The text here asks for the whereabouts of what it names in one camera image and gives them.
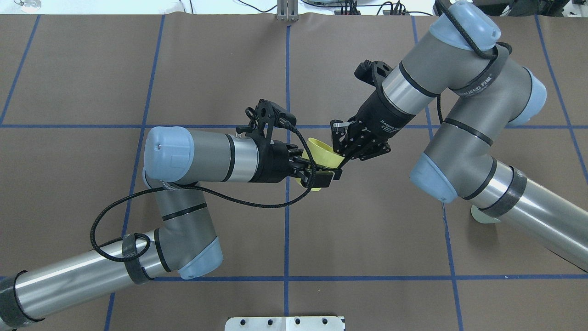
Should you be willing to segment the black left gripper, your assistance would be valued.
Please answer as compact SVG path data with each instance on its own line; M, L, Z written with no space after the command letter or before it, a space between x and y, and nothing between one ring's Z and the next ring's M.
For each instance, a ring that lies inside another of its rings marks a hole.
M305 188L329 187L332 180L339 180L342 175L340 168L318 168L314 171L314 181L311 182L312 168L296 170L295 167L313 167L317 164L313 157L304 148L295 144L286 144L282 141L262 141L257 144L259 151L259 163L256 170L257 183L279 183L288 176L300 180L300 185Z

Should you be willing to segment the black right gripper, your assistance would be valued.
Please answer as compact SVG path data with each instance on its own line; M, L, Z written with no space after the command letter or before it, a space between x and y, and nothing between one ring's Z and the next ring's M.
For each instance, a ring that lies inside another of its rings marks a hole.
M415 115L399 110L382 90L375 90L349 120L332 120L330 132L333 151L349 160L369 160L390 153L390 145L364 140L388 140L413 120Z

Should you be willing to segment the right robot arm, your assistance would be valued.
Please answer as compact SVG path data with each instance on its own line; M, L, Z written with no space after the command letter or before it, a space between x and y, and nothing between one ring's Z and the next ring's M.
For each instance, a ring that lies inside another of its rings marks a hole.
M587 212L501 163L489 149L507 126L541 111L546 88L510 57L498 26L475 5L458 0L396 66L364 61L357 79L374 92L347 121L330 122L333 150L349 160L390 151L389 138L445 90L458 100L421 154L410 180L435 199L468 200L486 218L534 237L587 270Z

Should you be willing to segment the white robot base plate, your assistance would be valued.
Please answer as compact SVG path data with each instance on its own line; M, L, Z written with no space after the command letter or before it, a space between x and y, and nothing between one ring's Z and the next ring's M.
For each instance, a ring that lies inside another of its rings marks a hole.
M345 331L339 316L265 316L229 318L225 331Z

